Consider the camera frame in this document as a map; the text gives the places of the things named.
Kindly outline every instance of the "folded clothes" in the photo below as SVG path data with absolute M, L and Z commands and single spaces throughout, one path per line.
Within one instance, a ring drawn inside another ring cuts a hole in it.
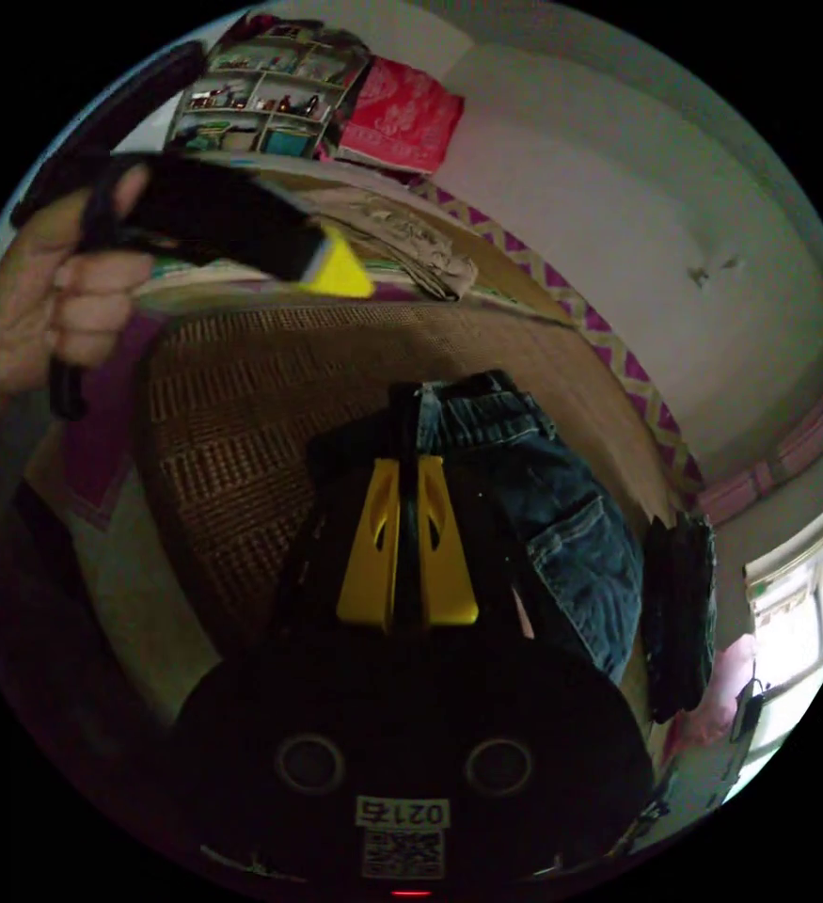
M 535 639 L 587 657 L 620 685 L 640 619 L 642 560 L 618 505 L 508 373 L 413 390 L 411 451 L 463 463 L 490 487 L 523 550 L 519 598 Z M 390 418 L 384 410 L 314 437 L 315 485 L 392 456 Z
M 715 656 L 715 540 L 704 516 L 655 518 L 643 546 L 641 632 L 653 720 L 703 700 Z
M 300 197 L 321 218 L 339 226 L 353 246 L 396 261 L 441 301 L 464 297 L 477 279 L 477 265 L 470 257 L 456 254 L 447 235 L 399 204 L 354 187 L 305 191 Z

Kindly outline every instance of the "yellow plastic clip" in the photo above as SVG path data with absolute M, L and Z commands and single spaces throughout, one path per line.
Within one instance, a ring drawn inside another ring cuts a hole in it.
M 373 283 L 355 252 L 339 230 L 321 226 L 326 241 L 313 272 L 308 273 L 299 288 L 314 294 L 332 294 L 342 298 L 369 298 Z
M 377 459 L 336 608 L 340 621 L 389 630 L 399 519 L 399 462 Z
M 470 626 L 479 614 L 442 458 L 418 461 L 420 594 L 427 626 Z

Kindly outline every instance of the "sticker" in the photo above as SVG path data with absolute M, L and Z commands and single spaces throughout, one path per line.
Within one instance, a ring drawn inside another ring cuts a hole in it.
M 382 831 L 444 831 L 451 826 L 449 801 L 358 797 L 355 825 Z
M 445 876 L 445 832 L 364 831 L 362 878 L 439 880 Z

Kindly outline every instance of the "denim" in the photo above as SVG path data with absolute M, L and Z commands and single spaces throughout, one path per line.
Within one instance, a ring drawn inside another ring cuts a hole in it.
M 411 434 L 416 453 L 463 463 L 491 487 L 534 572 L 573 628 L 562 644 L 573 641 L 620 684 L 640 621 L 643 561 L 617 503 L 506 373 L 422 383 L 413 394 L 419 402 Z M 312 475 L 325 479 L 333 469 L 389 455 L 387 424 L 388 412 L 382 412 L 311 443 Z M 526 608 L 528 600 L 522 601 Z

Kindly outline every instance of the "red pillow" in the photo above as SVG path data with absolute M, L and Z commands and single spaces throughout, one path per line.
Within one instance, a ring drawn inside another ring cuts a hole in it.
M 464 111 L 465 99 L 426 72 L 377 56 L 336 159 L 430 175 L 445 160 Z

